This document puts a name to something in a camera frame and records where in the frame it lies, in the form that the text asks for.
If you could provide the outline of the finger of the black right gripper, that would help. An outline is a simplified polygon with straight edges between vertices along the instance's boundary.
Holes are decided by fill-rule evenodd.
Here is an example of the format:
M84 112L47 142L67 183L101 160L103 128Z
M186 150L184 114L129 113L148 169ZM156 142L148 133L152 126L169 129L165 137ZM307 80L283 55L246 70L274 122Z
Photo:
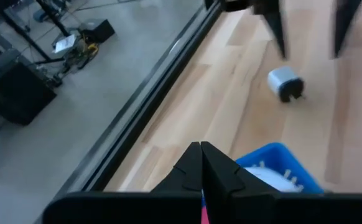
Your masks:
M280 0L253 0L253 11L261 15L268 24L279 48L281 57L288 59L287 42L283 28Z
M338 58L362 0L336 0L333 28L333 56Z

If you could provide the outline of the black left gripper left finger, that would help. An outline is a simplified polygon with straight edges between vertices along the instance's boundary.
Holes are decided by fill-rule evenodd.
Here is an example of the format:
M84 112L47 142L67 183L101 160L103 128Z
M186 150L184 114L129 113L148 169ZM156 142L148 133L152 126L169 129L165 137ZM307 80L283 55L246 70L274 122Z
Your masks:
M126 194L127 224L201 224L202 162L201 145L193 142L150 192Z

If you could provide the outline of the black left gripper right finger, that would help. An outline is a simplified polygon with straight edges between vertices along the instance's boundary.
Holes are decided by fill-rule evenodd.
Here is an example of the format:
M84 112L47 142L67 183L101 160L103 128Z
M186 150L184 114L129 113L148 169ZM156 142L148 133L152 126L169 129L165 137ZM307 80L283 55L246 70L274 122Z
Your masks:
M201 148L202 185L210 224L282 224L303 217L308 207L303 198L312 193L281 192L211 143L202 142Z

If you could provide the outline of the pink charger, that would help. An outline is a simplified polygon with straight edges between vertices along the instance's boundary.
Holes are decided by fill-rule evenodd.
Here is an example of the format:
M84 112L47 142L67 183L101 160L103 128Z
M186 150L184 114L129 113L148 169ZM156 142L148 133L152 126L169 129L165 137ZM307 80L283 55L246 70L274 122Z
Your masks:
M202 191L202 216L201 216L201 224L210 224L207 214L207 207L204 192Z

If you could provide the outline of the blue plastic basket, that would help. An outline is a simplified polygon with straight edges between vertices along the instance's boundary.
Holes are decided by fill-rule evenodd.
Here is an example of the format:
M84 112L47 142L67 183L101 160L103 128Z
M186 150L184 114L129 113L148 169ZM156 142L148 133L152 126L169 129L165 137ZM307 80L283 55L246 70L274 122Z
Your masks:
M289 149L279 142L266 144L236 160L242 167L263 166L271 169L286 179L294 180L303 193L322 194L324 190L309 174Z

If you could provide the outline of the black equipment box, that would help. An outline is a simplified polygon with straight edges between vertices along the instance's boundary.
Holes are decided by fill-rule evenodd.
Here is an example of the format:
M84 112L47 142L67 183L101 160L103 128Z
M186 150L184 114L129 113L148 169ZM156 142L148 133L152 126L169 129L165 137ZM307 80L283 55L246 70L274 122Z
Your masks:
M115 34L115 30L107 19L88 19L80 24L79 30L93 42L100 44Z

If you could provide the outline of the white paper sheet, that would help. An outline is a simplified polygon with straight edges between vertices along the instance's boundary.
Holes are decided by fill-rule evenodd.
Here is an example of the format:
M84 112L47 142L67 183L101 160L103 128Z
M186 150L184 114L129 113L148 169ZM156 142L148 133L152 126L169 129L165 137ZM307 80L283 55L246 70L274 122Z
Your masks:
M75 44L76 39L77 39L76 36L74 34L72 34L72 35L70 35L70 36L68 36L68 37L66 37L64 39L61 39L61 40L57 41L55 43L53 52L55 54L57 54L57 53L59 53L59 52L61 52L63 50L66 50L66 49L69 49L69 48L73 47L74 44Z

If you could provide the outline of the black pole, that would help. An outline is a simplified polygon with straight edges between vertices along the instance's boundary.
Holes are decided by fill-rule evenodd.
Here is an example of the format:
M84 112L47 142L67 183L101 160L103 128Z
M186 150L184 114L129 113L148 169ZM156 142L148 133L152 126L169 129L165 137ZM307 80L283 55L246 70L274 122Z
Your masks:
M57 16L54 15L53 10L51 10L49 6L42 0L36 0L36 2L40 5L46 15L49 17L49 19L60 29L61 33L65 37L70 36L70 33L66 30L65 26L60 22Z

